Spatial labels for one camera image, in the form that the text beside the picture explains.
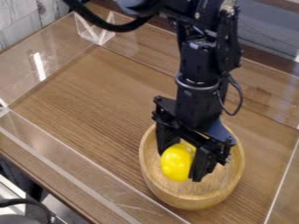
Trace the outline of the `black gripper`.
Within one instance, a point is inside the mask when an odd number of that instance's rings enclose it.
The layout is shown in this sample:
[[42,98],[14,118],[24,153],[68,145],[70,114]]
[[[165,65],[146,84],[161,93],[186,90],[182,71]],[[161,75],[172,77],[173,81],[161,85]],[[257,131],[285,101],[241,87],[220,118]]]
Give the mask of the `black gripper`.
[[224,165],[236,138],[220,121],[225,109],[228,84],[234,85],[229,74],[216,75],[206,80],[190,79],[182,72],[174,76],[176,98],[153,98],[156,122],[154,135],[158,155],[182,139],[194,147],[189,179],[201,182],[213,172],[216,164]]

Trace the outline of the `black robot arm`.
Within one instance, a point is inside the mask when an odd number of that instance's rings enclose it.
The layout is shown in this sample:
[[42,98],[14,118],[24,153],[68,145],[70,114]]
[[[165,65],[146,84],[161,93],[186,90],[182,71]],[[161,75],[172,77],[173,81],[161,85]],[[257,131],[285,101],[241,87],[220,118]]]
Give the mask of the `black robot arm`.
[[194,155],[186,178],[200,182],[230,157],[236,138],[220,116],[233,116],[224,102],[228,88],[241,87],[230,75],[240,67],[239,6],[236,0],[116,0],[134,16],[162,13],[174,24],[180,65],[173,99],[153,98],[157,151],[186,141]]

